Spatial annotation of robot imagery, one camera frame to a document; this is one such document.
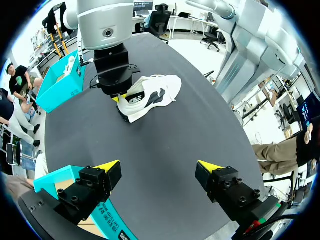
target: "black tabletop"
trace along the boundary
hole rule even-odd
[[[232,166],[251,188],[263,181],[250,142],[225,100],[185,58],[150,34],[124,43],[141,76],[177,75],[176,102],[140,120],[123,121],[116,103],[88,89],[97,74],[86,69],[85,90],[46,117],[48,169],[121,161],[112,192],[117,212],[138,239],[203,240],[230,219],[212,204],[195,178],[197,160]]]

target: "teal bin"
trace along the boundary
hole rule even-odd
[[[71,73],[57,82],[58,78],[64,74],[70,56],[75,57]],[[35,102],[47,113],[51,113],[54,109],[83,91],[85,70],[85,66],[80,66],[78,50],[65,56],[50,67]]]

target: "monitor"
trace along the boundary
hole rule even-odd
[[[306,131],[311,119],[320,116],[320,102],[313,92],[298,106],[297,112],[299,113],[303,130]]]
[[[208,18],[206,19],[207,22],[214,22],[214,16],[212,15],[212,12],[209,12]]]
[[[134,2],[133,11],[152,11],[154,7],[153,1],[136,1]]]

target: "person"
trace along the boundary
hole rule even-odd
[[[156,11],[162,12],[163,10],[167,10],[168,7],[169,7],[169,6],[168,6],[167,4],[162,3],[162,4],[160,4],[160,5],[156,5],[154,8],[155,8]],[[150,13],[150,14],[146,17],[146,19],[144,20],[144,28],[145,28],[145,29],[148,29],[148,28],[149,28],[149,23],[150,23],[151,14],[152,14],[152,13]],[[142,29],[141,29],[140,22],[137,23],[137,24],[134,26],[134,28],[135,28],[135,33],[136,33],[136,34],[139,34],[139,33],[142,33],[142,32],[143,32]]]
[[[6,192],[10,194],[15,203],[18,202],[18,198],[23,194],[35,189],[34,181],[32,179],[7,175],[4,172],[2,172],[1,175],[4,180]]]
[[[22,138],[28,144],[35,147],[40,146],[41,142],[39,140],[34,140],[31,136],[26,134],[20,126],[22,125],[27,130],[33,131],[33,133],[36,134],[40,128],[40,124],[36,126],[31,125],[27,121],[21,107],[14,103],[9,96],[9,93],[3,88],[0,88],[0,123],[8,125],[18,138]]]
[[[28,69],[24,66],[18,66],[16,69],[12,63],[6,69],[6,72],[11,75],[9,81],[9,88],[11,94],[19,99],[22,111],[26,114],[33,106],[32,103],[27,103],[25,95],[29,90],[35,87],[40,87],[43,83],[43,79],[39,77],[30,76]]]
[[[312,161],[312,170],[320,158],[320,116],[310,121],[306,132],[278,144],[252,145],[262,173],[283,175]]]

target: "shoe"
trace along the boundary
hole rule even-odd
[[[127,92],[119,96],[117,107],[133,123],[155,107],[165,107],[176,101],[182,81],[174,75],[141,77]]]
[[[36,148],[40,146],[40,140],[34,140],[33,142],[33,146],[35,146]]]
[[[33,133],[36,134],[38,132],[39,128],[40,128],[40,124],[37,124],[36,126],[34,126]]]

